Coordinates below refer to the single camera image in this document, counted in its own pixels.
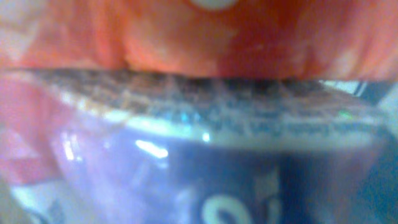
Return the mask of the Kleenex tissue multipack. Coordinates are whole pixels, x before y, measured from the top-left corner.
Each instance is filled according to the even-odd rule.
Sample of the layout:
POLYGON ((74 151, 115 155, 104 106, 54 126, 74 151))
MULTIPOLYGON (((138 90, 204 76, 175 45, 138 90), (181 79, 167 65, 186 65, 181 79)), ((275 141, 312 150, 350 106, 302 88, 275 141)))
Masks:
POLYGON ((396 1, 2 1, 1 174, 72 223, 382 223, 396 1))

